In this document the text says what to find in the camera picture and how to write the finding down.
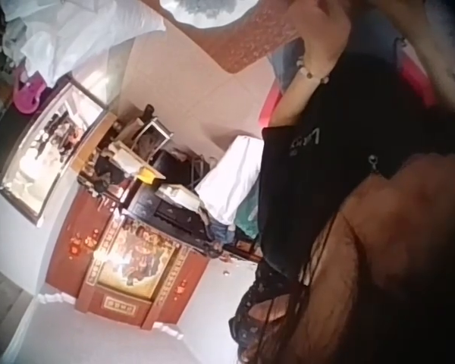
religious painting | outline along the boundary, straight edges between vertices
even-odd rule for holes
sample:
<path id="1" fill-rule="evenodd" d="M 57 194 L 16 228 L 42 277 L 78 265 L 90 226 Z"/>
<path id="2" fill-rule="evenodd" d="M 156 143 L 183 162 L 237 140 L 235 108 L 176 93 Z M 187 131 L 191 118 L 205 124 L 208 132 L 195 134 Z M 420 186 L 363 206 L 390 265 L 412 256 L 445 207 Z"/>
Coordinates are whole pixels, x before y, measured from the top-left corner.
<path id="1" fill-rule="evenodd" d="M 142 300 L 153 300 L 180 245 L 150 227 L 126 219 L 99 273 L 98 283 Z"/>

